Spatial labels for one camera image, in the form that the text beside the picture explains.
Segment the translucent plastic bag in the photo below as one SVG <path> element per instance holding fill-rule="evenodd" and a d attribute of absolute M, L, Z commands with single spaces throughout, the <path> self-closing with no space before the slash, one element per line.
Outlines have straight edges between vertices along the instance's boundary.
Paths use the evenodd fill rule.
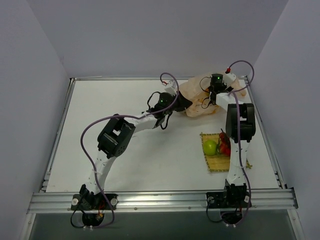
<path fill-rule="evenodd" d="M 190 78 L 187 82 L 179 85 L 180 93 L 188 100 L 192 101 L 192 105 L 186 109 L 188 117 L 199 117 L 202 115 L 215 114 L 219 109 L 228 109 L 229 104 L 242 104 L 242 99 L 246 96 L 246 90 L 242 89 L 238 77 L 235 82 L 229 86 L 233 90 L 237 90 L 235 94 L 219 93 L 217 95 L 217 103 L 211 101 L 209 94 L 209 86 L 211 82 L 211 73 L 206 73 Z"/>

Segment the green fake pear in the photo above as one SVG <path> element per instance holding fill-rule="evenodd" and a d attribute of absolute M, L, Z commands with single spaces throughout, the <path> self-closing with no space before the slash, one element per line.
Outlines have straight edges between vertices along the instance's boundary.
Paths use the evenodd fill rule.
<path fill-rule="evenodd" d="M 214 140 L 206 140 L 203 142 L 202 149 L 205 155 L 214 156 L 217 154 L 217 143 Z"/>

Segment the red fake fruit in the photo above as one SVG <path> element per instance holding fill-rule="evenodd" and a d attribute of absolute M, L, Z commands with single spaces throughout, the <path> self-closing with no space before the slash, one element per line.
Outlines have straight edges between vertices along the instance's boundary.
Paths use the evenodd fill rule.
<path fill-rule="evenodd" d="M 228 135 L 221 129 L 221 132 L 218 135 L 218 144 L 217 144 L 218 153 L 227 157 L 231 156 L 231 142 Z"/>

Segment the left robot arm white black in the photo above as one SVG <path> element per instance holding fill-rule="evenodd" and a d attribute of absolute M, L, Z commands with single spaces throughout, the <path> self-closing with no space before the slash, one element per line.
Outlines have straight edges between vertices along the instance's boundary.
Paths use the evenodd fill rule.
<path fill-rule="evenodd" d="M 79 191 L 80 196 L 83 197 L 83 204 L 90 210 L 95 210 L 100 206 L 100 196 L 108 173 L 116 158 L 125 152 L 134 134 L 161 127 L 166 117 L 171 116 L 173 112 L 183 112 L 192 104 L 192 101 L 185 98 L 180 92 L 176 94 L 160 92 L 154 107 L 149 107 L 140 115 L 114 114 L 87 126 L 81 134 L 80 145 L 85 155 L 89 157 L 83 142 L 85 133 L 93 125 L 108 121 L 97 137 L 97 149 L 104 153 L 105 157 L 98 157 L 96 161 L 89 158 L 92 171 L 87 182 L 81 186 Z"/>

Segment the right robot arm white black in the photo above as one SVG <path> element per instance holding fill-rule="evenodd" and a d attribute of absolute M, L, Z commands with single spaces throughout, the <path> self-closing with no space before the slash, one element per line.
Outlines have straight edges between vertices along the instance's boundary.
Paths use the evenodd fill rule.
<path fill-rule="evenodd" d="M 229 89 L 235 79 L 231 73 L 213 73 L 208 87 L 210 101 L 226 110 L 225 133 L 230 141 L 230 164 L 222 200 L 230 207 L 250 201 L 250 183 L 245 168 L 247 151 L 256 133 L 254 105 L 238 100 Z"/>

